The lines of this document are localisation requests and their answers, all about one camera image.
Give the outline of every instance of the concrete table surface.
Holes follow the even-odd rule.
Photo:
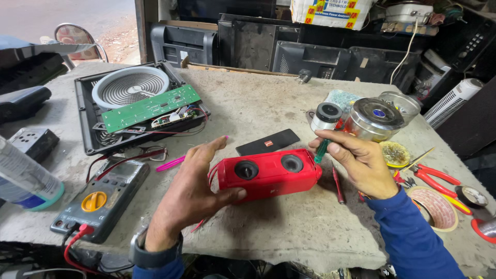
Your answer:
[[[5,204],[0,209],[0,241],[60,245],[62,235],[50,232],[49,226],[84,186],[87,166],[96,159],[96,156],[89,157],[83,152],[74,79],[123,67],[125,65],[83,63],[46,85],[53,95],[36,117],[2,126],[0,133],[6,138],[22,127],[49,128],[60,137],[60,143],[43,165],[65,183],[66,191],[57,203],[41,212],[23,211]],[[194,145],[229,135],[227,147],[217,152],[213,164],[222,158],[238,156],[236,146],[287,128],[291,128],[301,141],[286,149],[307,147],[315,135],[310,130],[306,111],[315,109],[333,89],[364,97],[397,90],[392,85],[317,78],[299,85],[294,78],[283,76],[186,69],[178,72],[193,85],[212,115],[201,133],[190,137],[170,137],[157,143],[168,148],[168,160],[172,160],[183,156]],[[406,146],[413,157],[436,146],[422,164],[453,175],[490,197],[422,116],[416,117],[392,140]],[[144,146],[157,143],[149,142]],[[132,236],[149,222],[178,170],[176,167],[157,173],[153,169],[161,162],[148,163],[152,167],[150,175],[107,241],[101,245],[79,241],[77,246],[104,252],[128,252]],[[328,272],[339,267],[379,268],[386,263],[387,253],[373,211],[359,201],[357,191],[346,180],[344,168],[336,163],[347,200],[346,205],[338,203],[331,165],[332,159],[326,155],[322,161],[321,182],[310,191],[227,207],[194,233],[189,232],[194,226],[186,228],[183,231],[183,251],[263,259],[274,264],[296,261],[316,272]],[[413,173],[407,171],[403,174],[403,178],[408,176],[413,177]],[[454,190],[454,186],[437,180]],[[416,182],[427,186],[420,179]],[[491,215],[489,212],[495,210],[496,202],[490,198],[487,210],[476,214],[487,219]],[[437,234],[466,275],[484,275],[487,268],[495,267],[496,245],[484,241],[472,230],[472,216],[458,212],[458,217],[459,224],[454,231]]]

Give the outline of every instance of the tape roll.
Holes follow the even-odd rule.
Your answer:
[[[449,232],[458,226],[458,214],[451,203],[439,192],[424,186],[415,186],[407,190],[407,195],[421,204],[432,217],[437,231]]]

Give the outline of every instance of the hand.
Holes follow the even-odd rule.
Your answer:
[[[247,192],[232,188],[213,193],[207,174],[215,151],[226,147],[227,137],[191,148],[178,173],[165,193],[146,235],[148,252],[167,250],[175,245],[179,232],[233,202],[242,200]]]
[[[332,140],[327,152],[344,166],[348,179],[358,190],[379,200],[392,198],[398,193],[398,186],[378,143],[332,130],[319,130],[315,134],[319,137],[312,140],[309,147],[315,152],[323,139]]]

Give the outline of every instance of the blue sleeve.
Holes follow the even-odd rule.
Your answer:
[[[375,211],[389,261],[398,278],[465,278],[442,240],[403,189],[390,199],[367,200],[367,204]]]
[[[183,275],[185,268],[181,258],[168,263],[166,266],[157,269],[142,269],[135,266],[132,270],[133,279],[179,279]]]

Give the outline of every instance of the red bluetooth speaker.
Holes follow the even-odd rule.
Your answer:
[[[227,158],[217,166],[220,190],[246,189],[248,196],[241,203],[308,191],[321,175],[322,169],[304,148]]]

